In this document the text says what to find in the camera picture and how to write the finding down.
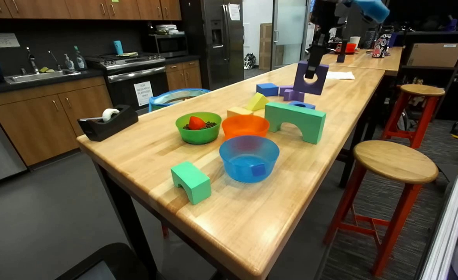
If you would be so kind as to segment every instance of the kitchen sink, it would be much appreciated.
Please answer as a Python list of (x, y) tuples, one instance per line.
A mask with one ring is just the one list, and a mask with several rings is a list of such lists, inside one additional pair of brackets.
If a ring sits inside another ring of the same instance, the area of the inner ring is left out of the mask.
[(81, 72), (72, 72), (72, 74), (64, 74), (64, 72), (48, 72), (48, 74), (37, 74), (37, 75), (12, 75), (12, 77), (5, 77), (5, 82), (8, 85), (23, 85), (23, 83), (34, 83), (34, 82), (45, 82), (45, 80), (59, 80), (65, 77), (78, 77)]

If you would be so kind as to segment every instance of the wooden stool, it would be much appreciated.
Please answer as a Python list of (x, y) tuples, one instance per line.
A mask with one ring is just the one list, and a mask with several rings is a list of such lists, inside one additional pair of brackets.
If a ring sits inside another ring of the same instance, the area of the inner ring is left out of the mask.
[[(377, 276), (386, 267), (419, 192), (425, 184), (430, 184), (436, 180), (438, 170), (436, 166), (422, 153), (385, 141), (361, 142), (353, 148), (353, 156), (357, 159), (353, 175), (347, 189), (344, 190), (332, 225), (329, 226), (324, 243), (329, 245), (333, 240), (336, 231), (352, 231), (374, 237), (378, 248), (378, 256), (372, 273)], [(391, 222), (357, 215), (353, 211), (353, 200), (366, 172), (403, 184), (403, 194)], [(349, 211), (352, 211), (353, 223), (344, 222)], [(360, 226), (360, 222), (369, 223), (369, 228)], [(380, 239), (375, 226), (388, 228), (385, 239)]]
[[(433, 119), (434, 110), (438, 106), (439, 99), (444, 96), (444, 89), (441, 88), (431, 88), (425, 85), (403, 85), (400, 86), (400, 96), (396, 102), (396, 106), (386, 122), (385, 131), (382, 139), (408, 139), (411, 142), (411, 148), (417, 150), (420, 142), (425, 138), (427, 128)], [(406, 108), (406, 105), (414, 99), (422, 97), (425, 99), (425, 108), (422, 111), (422, 116), (419, 119), (417, 128), (414, 133), (410, 131), (399, 131), (397, 124), (399, 119)]]

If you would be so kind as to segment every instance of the glass door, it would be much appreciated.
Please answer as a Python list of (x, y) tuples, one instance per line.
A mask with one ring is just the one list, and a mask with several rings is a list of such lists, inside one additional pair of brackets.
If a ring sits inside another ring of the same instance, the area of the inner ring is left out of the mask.
[(304, 58), (308, 0), (274, 0), (271, 69)]

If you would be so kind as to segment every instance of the oven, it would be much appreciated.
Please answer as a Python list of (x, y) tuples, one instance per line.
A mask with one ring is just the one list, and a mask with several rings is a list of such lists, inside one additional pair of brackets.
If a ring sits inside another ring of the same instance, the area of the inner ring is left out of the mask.
[(149, 99), (168, 92), (165, 58), (162, 57), (106, 58), (93, 64), (104, 69), (114, 106), (128, 105), (137, 114), (146, 114)]

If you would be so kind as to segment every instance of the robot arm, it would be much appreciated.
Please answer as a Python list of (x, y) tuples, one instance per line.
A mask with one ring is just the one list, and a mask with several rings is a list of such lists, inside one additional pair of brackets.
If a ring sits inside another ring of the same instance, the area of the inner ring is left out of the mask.
[(382, 0), (316, 0), (313, 22), (319, 26), (319, 32), (315, 33), (313, 43), (308, 47), (308, 61), (305, 78), (311, 80), (316, 74), (318, 66), (325, 54), (329, 54), (329, 30), (338, 26), (335, 18), (336, 5), (355, 5), (371, 21), (383, 24), (389, 12)]

